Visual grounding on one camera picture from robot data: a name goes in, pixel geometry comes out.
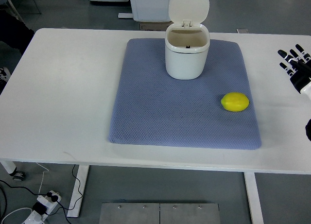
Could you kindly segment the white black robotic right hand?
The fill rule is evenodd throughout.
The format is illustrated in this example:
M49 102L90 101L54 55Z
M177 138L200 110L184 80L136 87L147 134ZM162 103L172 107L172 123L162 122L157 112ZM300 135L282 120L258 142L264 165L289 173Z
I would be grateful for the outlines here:
M284 50L278 50L277 53L287 63L284 64L281 62L279 65L290 76L290 81L294 88L302 94L301 89L311 84L311 55L299 44L296 44L295 47L299 53L294 49L290 49L290 53Z

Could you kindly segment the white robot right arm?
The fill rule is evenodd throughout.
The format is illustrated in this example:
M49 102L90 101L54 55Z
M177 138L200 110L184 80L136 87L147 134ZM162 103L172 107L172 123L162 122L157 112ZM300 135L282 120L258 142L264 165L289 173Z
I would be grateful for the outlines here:
M301 93L308 96L311 99L311 85L308 84L304 88L301 89ZM308 123L305 126L306 136L309 141L311 141L311 119L309 119Z

